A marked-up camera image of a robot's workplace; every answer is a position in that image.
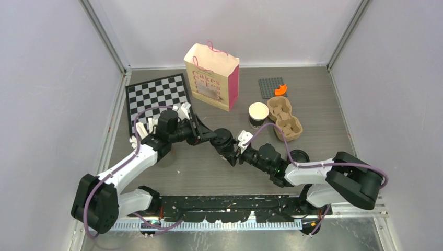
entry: orange object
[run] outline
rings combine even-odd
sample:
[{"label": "orange object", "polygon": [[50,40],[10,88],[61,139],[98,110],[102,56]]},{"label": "orange object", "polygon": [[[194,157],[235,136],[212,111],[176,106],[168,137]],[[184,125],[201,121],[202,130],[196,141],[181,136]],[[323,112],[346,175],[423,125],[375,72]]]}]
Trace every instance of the orange object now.
[{"label": "orange object", "polygon": [[274,91],[274,94],[275,94],[275,96],[283,96],[283,95],[285,95],[287,90],[288,90],[288,87],[286,85],[281,85],[279,89],[276,89]]}]

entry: checkered board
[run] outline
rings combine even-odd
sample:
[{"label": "checkered board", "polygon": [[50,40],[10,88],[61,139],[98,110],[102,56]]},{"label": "checkered board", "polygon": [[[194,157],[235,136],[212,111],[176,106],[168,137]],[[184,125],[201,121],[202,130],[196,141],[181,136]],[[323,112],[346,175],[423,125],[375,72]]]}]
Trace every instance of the checkered board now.
[{"label": "checkered board", "polygon": [[[133,122],[135,116],[150,107],[156,106],[181,106],[190,102],[183,74],[154,79],[126,87],[126,105],[130,135],[134,134]],[[166,108],[147,111],[138,118],[146,128],[149,117],[160,116]]]}]

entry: gray tabletop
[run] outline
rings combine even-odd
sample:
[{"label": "gray tabletop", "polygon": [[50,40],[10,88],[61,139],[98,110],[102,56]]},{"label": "gray tabletop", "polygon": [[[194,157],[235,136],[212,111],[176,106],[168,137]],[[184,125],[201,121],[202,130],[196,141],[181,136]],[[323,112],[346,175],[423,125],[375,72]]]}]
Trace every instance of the gray tabletop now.
[{"label": "gray tabletop", "polygon": [[[178,73],[186,76],[185,70],[134,71],[131,84]],[[227,128],[234,136],[241,130],[254,134],[257,129],[249,126],[248,107],[254,102],[267,101],[261,97],[258,80],[269,77],[283,78],[288,86],[287,94],[293,115],[303,126],[301,137],[289,143],[290,150],[304,150],[311,161],[334,157],[337,151],[353,153],[332,81],[325,67],[240,69],[239,99],[230,112],[191,97],[193,110],[212,130]],[[129,143],[128,126],[124,107],[110,166],[133,150]],[[265,143],[271,143],[286,158],[284,143],[276,137],[271,127],[265,128],[252,146],[258,149]],[[151,187],[162,195],[270,195],[298,194],[301,191],[301,187],[277,187],[269,181],[267,174],[248,164],[231,167],[209,143],[189,146],[184,142],[173,145],[169,156],[141,173],[125,191],[132,191],[141,185]]]}]

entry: metal frame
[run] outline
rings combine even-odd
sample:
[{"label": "metal frame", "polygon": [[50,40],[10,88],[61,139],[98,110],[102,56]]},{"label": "metal frame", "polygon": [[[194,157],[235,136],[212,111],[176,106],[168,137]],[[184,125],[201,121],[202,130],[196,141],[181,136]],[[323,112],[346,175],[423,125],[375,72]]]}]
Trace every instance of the metal frame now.
[{"label": "metal frame", "polygon": [[[326,67],[327,64],[275,64],[275,65],[241,65],[243,69],[247,68],[280,68],[280,67]],[[185,70],[185,66],[174,67],[144,67],[144,68],[132,68],[133,71],[157,71],[157,70]]]},{"label": "metal frame", "polygon": [[[112,152],[112,148],[114,145],[114,140],[116,136],[117,127],[120,121],[121,112],[123,109],[125,97],[124,97],[124,90],[125,86],[127,86],[131,79],[132,70],[160,70],[157,68],[152,69],[132,69],[126,56],[124,55],[124,51],[120,44],[118,43],[118,39],[116,38],[111,25],[109,24],[109,21],[106,17],[106,14],[99,3],[98,0],[79,0],[82,7],[84,8],[85,12],[87,13],[89,19],[91,20],[93,26],[95,27],[98,35],[102,39],[105,47],[109,51],[110,55],[112,56],[113,60],[115,61],[116,65],[118,66],[119,70],[122,73],[125,73],[119,91],[116,95],[114,110],[112,113],[111,121],[109,122],[109,131],[106,133],[106,137],[104,139],[102,148],[101,148],[101,157],[99,161],[99,165],[97,167],[97,173],[103,172],[108,168],[110,155]],[[354,31],[355,27],[358,25],[359,20],[361,19],[363,13],[365,12],[368,4],[370,3],[370,0],[362,0],[357,8],[357,10],[354,13],[354,16],[352,17],[351,22],[349,23],[348,27],[346,28],[343,36],[340,39],[340,42],[338,43],[337,47],[335,48],[333,55],[331,56],[331,59],[327,65],[324,64],[315,64],[315,65],[306,65],[306,66],[326,66],[328,68],[328,71],[330,72],[330,76],[334,85],[334,90],[337,96],[337,99],[339,101],[340,110],[342,112],[342,116],[345,120],[346,128],[348,133],[351,135],[351,132],[349,130],[349,126],[347,124],[346,116],[343,113],[343,110],[341,109],[341,99],[339,96],[339,93],[337,92],[335,79],[332,74],[332,67],[334,63],[336,62],[337,58],[339,57],[341,51],[343,50],[346,42],[348,41],[350,35]],[[261,65],[261,66],[246,66],[246,67],[290,67],[288,65]],[[166,69],[183,69],[184,67],[168,67],[168,68],[162,68],[162,70]],[[354,150],[354,153],[356,152],[356,149],[354,148],[353,140],[350,140],[352,148]],[[377,231],[380,237],[380,240],[382,242],[382,246],[385,250],[399,250],[398,245],[394,241],[395,235],[393,234],[393,227],[392,223],[390,221],[389,215],[386,212],[386,209],[384,207],[384,202],[379,196],[377,200],[377,204],[374,210],[372,211],[366,211],[361,210],[359,208],[356,208],[349,203],[338,203],[332,205],[332,210],[334,212],[333,215],[328,215],[328,218],[361,218],[361,217],[372,217],[374,219],[375,225],[377,227]],[[123,218],[122,221],[138,221],[136,218]],[[69,247],[69,250],[72,251],[78,251],[81,250],[81,247],[83,245],[85,233],[83,229],[83,224],[81,222],[75,221],[73,224],[73,235],[71,238],[71,244]]]},{"label": "metal frame", "polygon": [[[146,217],[147,221],[158,220],[156,217]],[[162,227],[169,227],[173,225],[172,222],[161,221]],[[142,230],[143,222],[139,218],[121,218],[119,219],[110,231],[113,232],[126,232],[126,231],[140,231]],[[216,221],[210,223],[204,222],[183,222],[177,227],[171,229],[171,231],[227,231],[227,230],[301,230],[302,222],[300,219],[294,219],[293,222],[263,222],[257,223],[255,216],[251,214],[249,218],[244,222],[232,222],[232,223],[222,223],[221,221]]]},{"label": "metal frame", "polygon": [[[126,74],[122,78],[119,90],[115,97],[114,109],[109,121],[109,129],[105,135],[102,147],[100,161],[97,166],[96,173],[101,173],[108,169],[109,160],[111,159],[112,148],[114,147],[115,136],[117,134],[117,128],[119,126],[120,117],[123,111],[125,101],[125,87],[129,85],[131,80],[132,71],[126,70]],[[83,224],[77,220],[73,225],[73,233],[70,240],[69,251],[80,251],[85,238]]]},{"label": "metal frame", "polygon": [[92,0],[94,2],[91,4],[90,0],[79,0],[85,13],[88,15],[92,25],[96,29],[99,37],[104,43],[104,46],[111,54],[112,59],[116,63],[117,67],[120,69],[122,73],[126,72],[127,69],[130,69],[129,62],[126,59],[126,56],[123,52],[122,47],[118,43],[118,39],[112,30],[111,25],[104,13],[101,4],[97,0]]},{"label": "metal frame", "polygon": [[340,53],[342,52],[343,47],[346,45],[349,37],[351,36],[355,27],[358,25],[358,22],[362,18],[363,14],[370,2],[371,2],[371,0],[361,0],[360,4],[357,7],[357,10],[355,11],[354,15],[352,16],[351,22],[349,23],[345,32],[343,33],[339,44],[337,45],[334,52],[332,53],[331,59],[329,60],[329,63],[327,64],[328,71],[331,71],[332,67],[334,66],[335,61],[337,61],[337,58],[339,57]]}]

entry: purple cable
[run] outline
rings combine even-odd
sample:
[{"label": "purple cable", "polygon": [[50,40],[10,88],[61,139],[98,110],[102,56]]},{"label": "purple cable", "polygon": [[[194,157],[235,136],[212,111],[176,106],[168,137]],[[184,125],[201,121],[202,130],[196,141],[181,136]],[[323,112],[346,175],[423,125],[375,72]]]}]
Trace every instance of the purple cable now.
[{"label": "purple cable", "polygon": [[89,204],[91,203],[92,197],[94,196],[94,194],[97,192],[98,188],[106,181],[108,180],[110,177],[112,177],[115,173],[117,173],[118,171],[120,171],[123,167],[125,167],[129,162],[131,162],[133,159],[135,159],[135,157],[137,156],[137,154],[140,152],[140,136],[137,133],[137,120],[140,117],[140,115],[144,114],[147,111],[153,110],[153,109],[158,109],[158,108],[169,108],[172,109],[172,106],[156,106],[156,107],[150,107],[148,109],[143,110],[142,112],[140,112],[139,114],[137,114],[137,116],[135,116],[134,118],[134,123],[133,123],[133,130],[134,130],[134,134],[135,134],[135,138],[137,139],[137,149],[135,150],[135,154],[132,155],[127,161],[125,161],[122,165],[120,165],[119,167],[117,167],[114,171],[112,171],[110,174],[106,175],[100,182],[98,182],[98,184],[92,189],[92,191],[89,193],[88,198],[86,199],[86,203],[85,203],[85,208],[83,209],[83,226],[85,228],[85,233],[86,235],[91,238],[91,239],[95,239],[97,238],[97,236],[99,235],[99,233],[97,233],[96,235],[92,235],[91,232],[89,231],[89,226],[88,226],[88,208],[89,208]]},{"label": "purple cable", "polygon": [[173,225],[171,225],[171,226],[169,226],[169,227],[161,227],[161,226],[156,226],[156,225],[153,225],[153,224],[149,223],[148,221],[146,221],[146,220],[145,220],[140,214],[138,214],[138,213],[132,213],[132,214],[135,215],[135,216],[137,216],[137,217],[139,217],[140,220],[142,220],[142,221],[144,222],[144,225],[145,225],[145,226],[150,226],[150,227],[152,227],[152,228],[154,228],[154,229],[158,229],[158,230],[165,230],[165,231],[168,231],[168,230],[173,229],[174,227],[180,225],[180,224],[183,222],[183,220],[179,220],[179,221],[177,221],[176,223],[174,223]]},{"label": "purple cable", "polygon": [[314,230],[312,230],[312,232],[309,233],[309,236],[310,236],[310,237],[312,237],[312,235],[313,235],[313,234],[317,231],[317,229],[320,227],[320,224],[323,222],[323,220],[324,220],[324,218],[326,217],[326,214],[328,213],[328,211],[329,211],[330,208],[331,208],[331,205],[329,204],[329,205],[326,207],[326,209],[325,209],[325,211],[324,211],[324,214],[322,215],[322,217],[321,217],[319,223],[317,223],[317,225],[316,225],[316,227],[314,228]]},{"label": "purple cable", "polygon": [[286,141],[283,131],[274,123],[266,123],[264,125],[262,125],[259,130],[254,134],[254,136],[252,136],[252,138],[246,142],[244,145],[249,144],[250,142],[252,142],[252,140],[255,139],[255,137],[257,137],[257,135],[259,135],[259,133],[268,126],[274,126],[275,128],[277,128],[277,130],[280,132],[280,135],[283,138],[283,141],[285,142],[285,147],[286,147],[286,151],[288,152],[288,158],[291,161],[291,163],[299,168],[316,168],[316,167],[323,167],[323,166],[355,166],[355,167],[362,167],[362,168],[366,168],[366,169],[370,169],[374,172],[376,172],[377,174],[381,175],[384,178],[384,182],[383,184],[381,184],[380,188],[385,187],[388,184],[389,178],[388,175],[380,168],[378,167],[374,167],[374,166],[370,166],[370,165],[365,165],[365,164],[359,164],[359,163],[325,163],[323,165],[321,164],[317,164],[317,165],[303,165],[303,163],[298,163],[295,162],[292,159],[292,156],[290,155],[290,151],[289,151],[289,146],[288,146],[288,142]]},{"label": "purple cable", "polygon": [[[169,230],[159,231],[159,232],[153,234],[153,237],[156,237],[156,236],[162,235],[162,234],[166,233],[167,231],[169,231]],[[121,245],[120,247],[102,247],[102,246],[100,246],[100,244],[97,243],[97,240],[98,240],[98,239],[96,238],[96,239],[94,240],[94,244],[93,244],[93,246],[91,247],[91,251],[94,249],[94,247],[97,247],[97,248],[102,249],[102,250],[108,250],[108,251],[121,250],[122,248],[126,247],[129,243],[132,243],[132,241],[134,241],[134,240],[136,240],[136,239],[138,239],[138,238],[140,238],[140,237],[136,237],[136,238],[130,239],[129,241],[125,242],[125,243],[124,243],[123,245]]]}]

